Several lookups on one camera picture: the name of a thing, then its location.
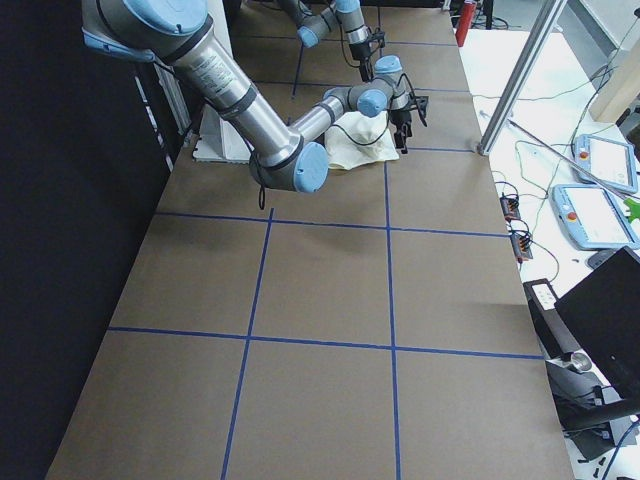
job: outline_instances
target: crumpled towel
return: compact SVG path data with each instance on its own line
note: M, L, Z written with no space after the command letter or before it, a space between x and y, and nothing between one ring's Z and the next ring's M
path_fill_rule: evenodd
M374 118L365 117L359 112L349 112L335 124L349 132L354 140L368 143L386 128L387 112L381 112ZM351 170L368 163L400 158L388 128L376 143L363 147L349 140L339 128L331 127L324 134L324 146L329 155L329 168L333 169Z

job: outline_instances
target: green object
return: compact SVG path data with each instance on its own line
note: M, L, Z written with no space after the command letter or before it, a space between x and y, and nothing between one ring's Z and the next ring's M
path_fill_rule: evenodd
M629 207L629 223L633 222L636 218L640 218L640 203L631 198L627 198L624 204Z

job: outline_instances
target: black wall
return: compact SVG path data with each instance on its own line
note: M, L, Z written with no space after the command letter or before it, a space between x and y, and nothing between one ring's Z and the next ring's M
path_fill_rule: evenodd
M168 176L80 2L0 2L0 478L43 478Z

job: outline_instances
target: white screen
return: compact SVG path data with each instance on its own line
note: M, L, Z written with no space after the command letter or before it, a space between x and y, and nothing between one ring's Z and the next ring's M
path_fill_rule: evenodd
M589 141L591 173L606 182L629 185L627 148L592 138Z
M628 243L631 240L603 190L567 188L566 192L589 242Z

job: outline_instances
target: computer monitor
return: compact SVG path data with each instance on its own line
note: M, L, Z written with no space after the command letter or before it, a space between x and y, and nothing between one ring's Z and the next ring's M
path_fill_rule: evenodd
M640 258L618 250L556 302L578 343L622 398L640 395Z

